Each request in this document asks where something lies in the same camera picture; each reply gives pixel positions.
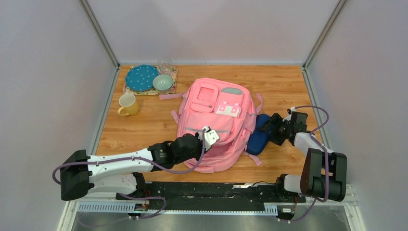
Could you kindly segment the blue zip pencil case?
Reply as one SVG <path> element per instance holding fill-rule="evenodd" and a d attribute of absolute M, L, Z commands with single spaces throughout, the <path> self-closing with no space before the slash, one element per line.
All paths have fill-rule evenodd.
<path fill-rule="evenodd" d="M 246 152 L 248 152 L 249 154 L 259 155 L 266 147 L 270 138 L 270 133 L 260 132 L 257 130 L 257 128 L 263 125 L 269 119 L 270 116 L 267 114 L 259 114 L 257 116 L 255 130 L 250 135 L 246 147 Z"/>

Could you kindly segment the pink backpack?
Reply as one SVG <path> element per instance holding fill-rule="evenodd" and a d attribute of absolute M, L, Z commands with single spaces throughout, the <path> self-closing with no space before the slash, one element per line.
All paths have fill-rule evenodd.
<path fill-rule="evenodd" d="M 182 98 L 179 110 L 171 113 L 178 125 L 177 136 L 202 134 L 204 128 L 218 135 L 218 140 L 206 137 L 212 145 L 201 162 L 192 158 L 184 164 L 201 173 L 229 169 L 246 150 L 263 98 L 256 94 L 259 105 L 255 105 L 247 88 L 212 78 L 195 80 L 185 93 L 160 95 L 159 98 L 179 97 Z"/>

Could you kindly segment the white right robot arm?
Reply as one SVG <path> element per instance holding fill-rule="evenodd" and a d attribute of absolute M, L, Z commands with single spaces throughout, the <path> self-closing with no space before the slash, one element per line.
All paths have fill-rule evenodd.
<path fill-rule="evenodd" d="M 346 195 L 347 157 L 325 147 L 307 130 L 308 115 L 292 111 L 286 118 L 274 113 L 257 131 L 276 145 L 289 141 L 305 156 L 301 175 L 281 174 L 276 179 L 275 197 L 288 201 L 293 193 L 341 202 Z"/>

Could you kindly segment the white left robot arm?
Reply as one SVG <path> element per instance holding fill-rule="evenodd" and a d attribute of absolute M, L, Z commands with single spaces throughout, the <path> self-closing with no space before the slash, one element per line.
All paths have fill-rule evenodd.
<path fill-rule="evenodd" d="M 213 131 L 203 130 L 125 154 L 96 156 L 77 150 L 53 171 L 52 178 L 60 185 L 63 201 L 91 193 L 117 193 L 122 198 L 131 195 L 140 200 L 147 193 L 143 173 L 175 173 L 174 165 L 190 159 L 200 162 L 217 140 Z"/>

